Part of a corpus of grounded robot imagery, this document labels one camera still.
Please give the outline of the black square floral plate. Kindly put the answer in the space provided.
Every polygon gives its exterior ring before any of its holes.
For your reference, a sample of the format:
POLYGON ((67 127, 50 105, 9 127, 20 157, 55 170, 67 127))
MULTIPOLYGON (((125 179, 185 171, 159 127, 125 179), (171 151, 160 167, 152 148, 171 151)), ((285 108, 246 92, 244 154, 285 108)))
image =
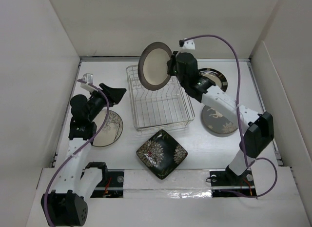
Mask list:
POLYGON ((136 155, 159 179, 169 176, 187 157, 187 150, 161 129, 149 138, 136 155))

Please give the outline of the beige plate with brown rim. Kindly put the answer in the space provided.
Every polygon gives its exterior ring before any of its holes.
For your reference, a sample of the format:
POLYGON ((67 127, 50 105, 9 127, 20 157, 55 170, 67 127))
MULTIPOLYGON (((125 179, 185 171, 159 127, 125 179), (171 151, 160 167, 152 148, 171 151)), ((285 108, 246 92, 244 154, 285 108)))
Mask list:
POLYGON ((149 44, 143 50, 139 58, 137 73, 144 88, 156 91, 168 83, 171 76, 167 73, 167 62, 171 54, 170 48, 159 41, 149 44))

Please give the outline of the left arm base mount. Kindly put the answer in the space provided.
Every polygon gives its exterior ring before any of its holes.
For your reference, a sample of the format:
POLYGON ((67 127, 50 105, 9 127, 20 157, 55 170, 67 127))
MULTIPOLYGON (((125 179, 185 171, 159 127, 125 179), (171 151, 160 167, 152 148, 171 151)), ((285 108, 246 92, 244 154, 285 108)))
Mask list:
POLYGON ((91 198, 123 198, 124 170, 109 170, 105 162, 90 162, 83 169, 81 178, 89 168, 100 169, 104 176, 91 198))

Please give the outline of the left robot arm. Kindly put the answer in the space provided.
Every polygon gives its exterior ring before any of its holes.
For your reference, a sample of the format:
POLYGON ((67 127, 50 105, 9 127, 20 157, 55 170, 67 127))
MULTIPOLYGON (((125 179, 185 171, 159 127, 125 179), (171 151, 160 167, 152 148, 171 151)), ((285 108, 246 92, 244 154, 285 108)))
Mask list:
POLYGON ((104 162, 87 162, 94 138, 103 129, 97 126, 96 116, 103 108, 111 108, 122 100, 125 88, 99 87, 79 80, 91 96, 75 95, 70 99, 71 121, 69 144, 65 161, 52 176, 41 206, 51 227, 81 227, 88 215, 88 200, 96 186, 107 184, 109 175, 104 162))

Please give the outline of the black rimmed checkered plate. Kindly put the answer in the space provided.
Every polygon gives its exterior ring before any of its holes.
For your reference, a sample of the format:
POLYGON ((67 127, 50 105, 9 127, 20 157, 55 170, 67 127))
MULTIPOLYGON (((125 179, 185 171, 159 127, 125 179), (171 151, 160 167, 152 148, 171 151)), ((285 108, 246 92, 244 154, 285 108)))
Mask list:
POLYGON ((215 84, 219 86, 223 92, 226 92, 228 88, 228 81, 224 74, 212 68, 201 68, 199 71, 203 76, 215 82, 215 84))

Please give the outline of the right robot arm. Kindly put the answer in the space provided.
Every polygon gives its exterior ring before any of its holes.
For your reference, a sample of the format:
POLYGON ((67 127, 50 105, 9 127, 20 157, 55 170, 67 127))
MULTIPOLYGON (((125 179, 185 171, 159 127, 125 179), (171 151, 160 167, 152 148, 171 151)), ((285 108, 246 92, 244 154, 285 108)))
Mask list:
POLYGON ((268 112, 260 114, 228 96, 215 82, 201 75, 197 60, 190 53, 175 51, 167 66, 167 73, 177 77, 190 97, 212 107, 239 129, 240 150, 225 172, 226 181, 236 185, 243 179, 243 173, 247 168, 273 140, 272 115, 268 112))

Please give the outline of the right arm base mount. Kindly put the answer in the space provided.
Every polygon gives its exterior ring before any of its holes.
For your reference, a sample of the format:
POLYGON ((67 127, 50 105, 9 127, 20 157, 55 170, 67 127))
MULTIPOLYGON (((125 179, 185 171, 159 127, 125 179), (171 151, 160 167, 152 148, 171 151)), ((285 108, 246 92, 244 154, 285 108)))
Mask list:
POLYGON ((213 198, 237 197, 233 192, 248 197, 257 194, 250 169, 246 170, 241 176, 229 175, 225 170, 210 170, 205 182, 211 185, 213 198))

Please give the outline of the grey plate with deer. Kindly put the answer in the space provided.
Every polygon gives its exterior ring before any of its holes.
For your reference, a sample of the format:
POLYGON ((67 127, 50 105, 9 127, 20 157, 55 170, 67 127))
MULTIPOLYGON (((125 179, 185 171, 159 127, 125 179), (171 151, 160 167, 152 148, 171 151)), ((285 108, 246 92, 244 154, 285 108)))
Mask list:
POLYGON ((201 121, 205 128, 216 135, 228 135, 237 130, 237 126, 210 106, 203 107, 201 121))

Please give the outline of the cream plate with tree drawing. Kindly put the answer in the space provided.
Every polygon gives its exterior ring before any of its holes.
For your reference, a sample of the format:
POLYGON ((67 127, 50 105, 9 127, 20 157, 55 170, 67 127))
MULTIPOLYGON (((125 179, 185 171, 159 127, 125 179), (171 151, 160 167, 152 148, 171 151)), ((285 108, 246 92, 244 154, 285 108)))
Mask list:
POLYGON ((106 147, 116 142, 123 132, 122 118, 110 110, 107 121, 102 130, 94 138, 93 146, 106 147))

